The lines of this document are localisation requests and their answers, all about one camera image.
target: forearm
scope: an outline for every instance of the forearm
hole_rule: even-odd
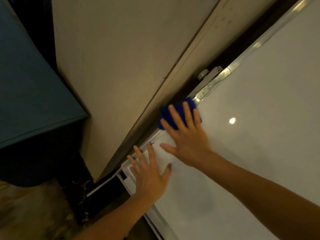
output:
[[[320,239],[320,207],[292,191],[208,153],[197,168],[232,193],[280,239]]]
[[[151,206],[147,199],[133,195],[120,207],[82,231],[74,240],[123,240]]]

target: hand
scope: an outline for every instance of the hand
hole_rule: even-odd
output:
[[[160,146],[166,151],[177,157],[188,166],[197,168],[201,161],[212,153],[206,133],[202,130],[200,115],[197,109],[191,111],[187,102],[183,102],[183,110],[186,117],[186,124],[183,123],[178,112],[173,105],[169,106],[170,114],[177,125],[179,131],[175,131],[165,119],[161,120],[164,129],[169,133],[176,143],[176,147],[161,143]]]
[[[159,175],[158,164],[155,158],[155,152],[152,145],[148,143],[148,153],[150,165],[147,164],[146,158],[137,146],[134,146],[139,162],[136,162],[130,155],[127,156],[133,167],[130,171],[136,178],[137,197],[142,197],[152,206],[164,193],[167,182],[171,175],[172,165],[169,163],[162,175]]]

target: blue microfiber towel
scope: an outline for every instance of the blue microfiber towel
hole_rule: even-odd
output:
[[[183,111],[183,106],[182,106],[182,103],[185,102],[185,101],[188,102],[188,105],[189,105],[189,108],[190,108],[190,111],[191,111],[191,114],[192,114],[192,119],[193,119],[193,112],[192,111],[195,108],[197,108],[197,106],[196,106],[195,102],[190,97],[187,97],[186,99],[184,99],[183,101],[181,101],[180,103],[178,103],[178,104],[176,104],[174,106],[174,108],[179,113],[180,117],[182,118],[182,121],[187,126],[186,118],[184,116],[184,111]],[[162,117],[160,118],[160,120],[161,119],[165,119],[169,123],[169,125],[171,125],[172,128],[174,128],[175,130],[178,130],[177,125],[175,124],[173,118],[171,117],[169,108],[167,106],[164,106],[164,107],[161,107],[160,110],[161,110],[161,113],[162,113]],[[158,121],[158,128],[160,130],[164,130],[160,120]]]

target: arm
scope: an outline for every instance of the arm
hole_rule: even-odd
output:
[[[194,121],[187,103],[183,104],[187,127],[173,106],[169,107],[177,133],[165,120],[161,123],[176,142],[160,146],[185,164],[192,166],[233,194],[279,239],[320,239],[320,207],[292,191],[232,164],[214,153],[200,116]]]
[[[163,175],[159,175],[152,145],[148,144],[150,165],[138,147],[134,146],[134,150],[140,163],[131,156],[128,159],[133,165],[130,170],[136,178],[136,193],[73,240],[123,240],[134,224],[162,196],[171,174],[171,165],[167,166]]]

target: beige wall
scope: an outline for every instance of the beige wall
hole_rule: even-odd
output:
[[[238,38],[276,0],[221,0],[166,81],[138,119],[126,140],[166,104],[193,75],[197,75]]]
[[[91,113],[97,179],[218,0],[52,0],[57,65]]]

